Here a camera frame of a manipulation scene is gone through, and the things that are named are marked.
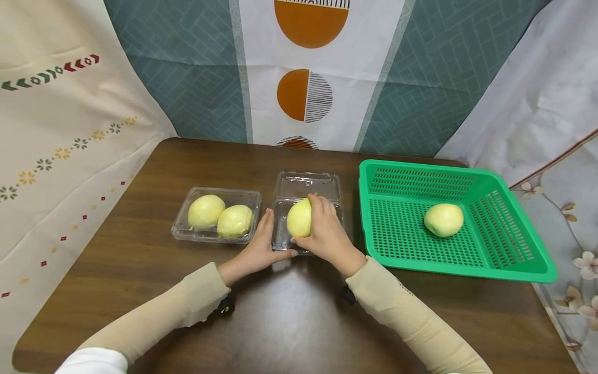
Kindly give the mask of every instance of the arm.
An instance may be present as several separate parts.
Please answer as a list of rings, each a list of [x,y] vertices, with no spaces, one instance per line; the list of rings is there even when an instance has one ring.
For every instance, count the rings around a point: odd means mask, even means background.
[[[334,206],[309,196],[312,233],[297,245],[330,262],[347,278],[359,303],[379,323],[395,330],[433,374],[491,373],[481,357],[436,313],[382,265],[351,244]]]
[[[207,264],[104,327],[69,356],[56,374],[124,374],[129,364],[172,330],[205,321],[239,279],[297,255],[296,251],[271,250],[273,227],[274,213],[268,209],[253,240],[239,255],[218,267]]]
[[[371,257],[347,284],[365,311],[395,330],[433,374],[491,373],[459,334]]]

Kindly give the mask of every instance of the hand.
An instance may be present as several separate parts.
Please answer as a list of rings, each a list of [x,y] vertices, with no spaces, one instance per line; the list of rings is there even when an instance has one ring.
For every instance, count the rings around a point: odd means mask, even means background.
[[[227,287],[246,275],[297,255],[296,250],[273,251],[272,231],[274,231],[274,212],[268,208],[247,247],[232,260],[218,266],[218,272]]]
[[[328,199],[312,194],[307,198],[312,204],[312,234],[291,242],[330,262],[344,276],[353,276],[365,265],[364,254],[349,240]]]

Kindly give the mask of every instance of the person's right hand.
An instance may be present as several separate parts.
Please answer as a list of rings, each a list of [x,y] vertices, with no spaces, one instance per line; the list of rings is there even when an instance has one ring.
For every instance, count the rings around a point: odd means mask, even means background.
[[[328,199],[312,194],[307,198],[312,204],[312,233],[291,242],[330,262],[344,276],[353,276],[365,265],[364,254],[349,240]]]

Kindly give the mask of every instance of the person's left hand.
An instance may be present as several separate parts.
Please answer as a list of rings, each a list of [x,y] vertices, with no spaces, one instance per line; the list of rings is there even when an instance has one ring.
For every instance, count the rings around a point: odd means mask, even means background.
[[[296,250],[273,251],[271,246],[273,231],[274,211],[268,208],[247,247],[232,260],[218,266],[218,272],[228,287],[246,275],[297,255]]]

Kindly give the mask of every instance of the clear plastic container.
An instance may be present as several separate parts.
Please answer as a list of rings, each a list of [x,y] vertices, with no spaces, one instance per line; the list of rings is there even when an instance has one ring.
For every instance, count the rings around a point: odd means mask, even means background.
[[[222,238],[216,231],[216,225],[212,227],[202,227],[196,229],[190,227],[187,221],[189,207],[191,204],[202,196],[214,194],[220,197],[227,208],[233,205],[246,205],[253,217],[249,230],[239,238]],[[194,242],[212,242],[212,243],[231,243],[231,244],[247,244],[255,234],[260,219],[261,195],[257,191],[249,190],[229,190],[227,188],[209,188],[209,187],[193,187],[183,203],[179,214],[176,216],[175,222],[172,224],[170,232],[175,239],[189,240]]]
[[[343,193],[340,179],[334,174],[283,171],[276,182],[276,201],[274,202],[274,234],[272,248],[275,251],[297,250],[299,254],[311,254],[291,243],[291,235],[286,229],[286,216],[298,201],[313,193],[330,200],[336,207],[337,217],[343,223]]]

